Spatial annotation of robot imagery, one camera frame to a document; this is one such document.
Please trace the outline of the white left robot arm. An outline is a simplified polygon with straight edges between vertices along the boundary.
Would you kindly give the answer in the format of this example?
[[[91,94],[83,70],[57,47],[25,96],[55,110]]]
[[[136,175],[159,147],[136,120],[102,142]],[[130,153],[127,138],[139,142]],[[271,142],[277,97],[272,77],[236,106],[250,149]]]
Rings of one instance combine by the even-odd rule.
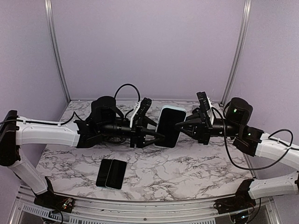
[[[52,144],[76,148],[91,148],[103,137],[123,137],[130,147],[143,148],[165,139],[147,125],[157,126],[146,116],[151,99],[144,98],[133,110],[131,119],[124,117],[116,99],[103,96],[91,103],[91,113],[85,120],[64,123],[27,119],[10,110],[0,124],[0,164],[11,169],[48,207],[59,204],[50,181],[42,176],[21,153],[27,144]]]

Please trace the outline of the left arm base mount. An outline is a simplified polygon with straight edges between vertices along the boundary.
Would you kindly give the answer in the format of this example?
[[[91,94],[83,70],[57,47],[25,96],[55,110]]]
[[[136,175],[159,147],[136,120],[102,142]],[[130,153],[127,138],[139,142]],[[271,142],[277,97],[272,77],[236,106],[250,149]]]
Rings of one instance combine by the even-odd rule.
[[[54,209],[58,212],[62,211],[71,213],[74,206],[74,199],[72,197],[55,194],[48,177],[45,177],[45,180],[47,182],[47,191],[40,195],[34,193],[34,204],[45,208]]]

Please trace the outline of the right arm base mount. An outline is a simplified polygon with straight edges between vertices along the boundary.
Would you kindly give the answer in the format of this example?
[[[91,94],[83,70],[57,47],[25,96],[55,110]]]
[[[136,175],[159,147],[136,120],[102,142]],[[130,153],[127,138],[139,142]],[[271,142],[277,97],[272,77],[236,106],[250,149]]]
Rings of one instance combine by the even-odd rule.
[[[250,185],[253,181],[254,179],[244,180],[234,196],[215,200],[214,208],[219,214],[224,214],[256,206],[255,199],[249,195]]]

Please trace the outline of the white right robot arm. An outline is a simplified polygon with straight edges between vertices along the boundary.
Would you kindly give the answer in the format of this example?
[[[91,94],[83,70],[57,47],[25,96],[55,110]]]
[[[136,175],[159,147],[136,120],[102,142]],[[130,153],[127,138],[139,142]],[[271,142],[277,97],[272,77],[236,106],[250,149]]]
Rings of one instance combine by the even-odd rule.
[[[248,126],[253,107],[242,98],[232,98],[224,112],[217,119],[208,115],[208,110],[215,111],[202,93],[199,94],[199,108],[184,122],[177,123],[176,129],[207,145],[211,137],[230,137],[233,145],[244,154],[252,157],[264,157],[292,167],[296,171],[271,179],[245,180],[241,183],[232,206],[241,209],[250,199],[268,196],[298,194],[299,192],[299,147],[293,143],[274,138],[263,130]]]

